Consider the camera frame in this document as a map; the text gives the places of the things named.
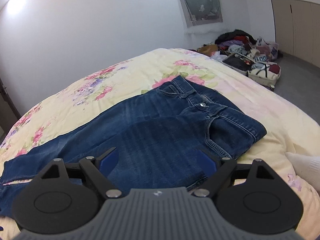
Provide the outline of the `blue denim jeans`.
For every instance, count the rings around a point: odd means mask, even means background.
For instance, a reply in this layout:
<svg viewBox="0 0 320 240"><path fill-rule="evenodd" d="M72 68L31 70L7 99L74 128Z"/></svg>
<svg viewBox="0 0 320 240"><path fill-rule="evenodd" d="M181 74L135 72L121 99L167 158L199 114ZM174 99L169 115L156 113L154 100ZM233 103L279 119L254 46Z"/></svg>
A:
<svg viewBox="0 0 320 240"><path fill-rule="evenodd" d="M5 162L1 215L11 216L18 180L34 178L51 160L76 163L116 147L108 176L123 193L132 188L193 189L205 180L195 149L236 159L266 135L265 127L218 91L181 76L126 99L77 129Z"/></svg>

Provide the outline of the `dark wooden door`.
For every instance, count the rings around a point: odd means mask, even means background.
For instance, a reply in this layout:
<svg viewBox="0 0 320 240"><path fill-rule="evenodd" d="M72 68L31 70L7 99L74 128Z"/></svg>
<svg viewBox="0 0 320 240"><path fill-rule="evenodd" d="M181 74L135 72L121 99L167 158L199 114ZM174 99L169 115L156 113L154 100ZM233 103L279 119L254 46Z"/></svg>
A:
<svg viewBox="0 0 320 240"><path fill-rule="evenodd" d="M13 104L6 87L0 80L0 122L1 122L1 139L9 133L12 126L21 118L20 113Z"/></svg>

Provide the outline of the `floral yellow bedspread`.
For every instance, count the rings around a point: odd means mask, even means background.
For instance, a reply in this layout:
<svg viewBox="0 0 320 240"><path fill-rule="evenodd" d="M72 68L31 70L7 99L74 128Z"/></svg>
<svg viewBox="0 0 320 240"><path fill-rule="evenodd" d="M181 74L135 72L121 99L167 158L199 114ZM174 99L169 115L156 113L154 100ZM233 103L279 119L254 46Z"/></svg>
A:
<svg viewBox="0 0 320 240"><path fill-rule="evenodd" d="M20 230L14 198L53 159L76 163L109 148L108 175L132 188L185 187L207 176L197 153L250 164L260 158L299 196L304 239L319 236L319 190L296 168L319 157L319 124L244 75L201 54L156 49L76 81L31 108L1 144L1 239Z"/></svg>

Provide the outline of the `white pillow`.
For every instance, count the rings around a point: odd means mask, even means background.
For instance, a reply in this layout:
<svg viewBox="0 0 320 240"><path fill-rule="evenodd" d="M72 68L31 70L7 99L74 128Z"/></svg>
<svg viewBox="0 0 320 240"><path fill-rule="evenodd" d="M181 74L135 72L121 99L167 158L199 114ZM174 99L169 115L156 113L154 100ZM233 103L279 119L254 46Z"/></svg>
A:
<svg viewBox="0 0 320 240"><path fill-rule="evenodd" d="M319 191L319 157L286 153L295 173Z"/></svg>

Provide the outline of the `white fabric storage bag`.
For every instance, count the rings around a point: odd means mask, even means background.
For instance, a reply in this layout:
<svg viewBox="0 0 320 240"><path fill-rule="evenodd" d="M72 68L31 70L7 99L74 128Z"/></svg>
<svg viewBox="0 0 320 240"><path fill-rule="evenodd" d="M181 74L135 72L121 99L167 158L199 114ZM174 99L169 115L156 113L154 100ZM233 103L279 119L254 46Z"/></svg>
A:
<svg viewBox="0 0 320 240"><path fill-rule="evenodd" d="M274 90L281 76L281 67L275 62L256 62L248 71L248 77L256 83Z"/></svg>

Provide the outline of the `pile of mixed clothes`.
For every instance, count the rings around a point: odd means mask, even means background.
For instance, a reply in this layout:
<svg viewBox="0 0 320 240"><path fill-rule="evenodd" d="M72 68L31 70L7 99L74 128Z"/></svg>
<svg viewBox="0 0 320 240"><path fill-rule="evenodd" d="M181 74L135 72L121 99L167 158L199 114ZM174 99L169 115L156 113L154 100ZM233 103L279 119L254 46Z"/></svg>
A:
<svg viewBox="0 0 320 240"><path fill-rule="evenodd" d="M279 56L278 44L255 39L249 33L236 29L204 44L196 52L220 61L236 70L248 73L254 69L265 70L274 65Z"/></svg>

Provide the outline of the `beige wardrobe doors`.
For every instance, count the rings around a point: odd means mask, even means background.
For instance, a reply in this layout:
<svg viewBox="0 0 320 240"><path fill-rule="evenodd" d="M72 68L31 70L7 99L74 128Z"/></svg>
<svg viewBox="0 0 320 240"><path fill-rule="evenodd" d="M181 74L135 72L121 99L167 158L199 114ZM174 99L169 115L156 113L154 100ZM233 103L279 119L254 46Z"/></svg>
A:
<svg viewBox="0 0 320 240"><path fill-rule="evenodd" d="M271 3L280 50L319 67L319 4L302 0Z"/></svg>

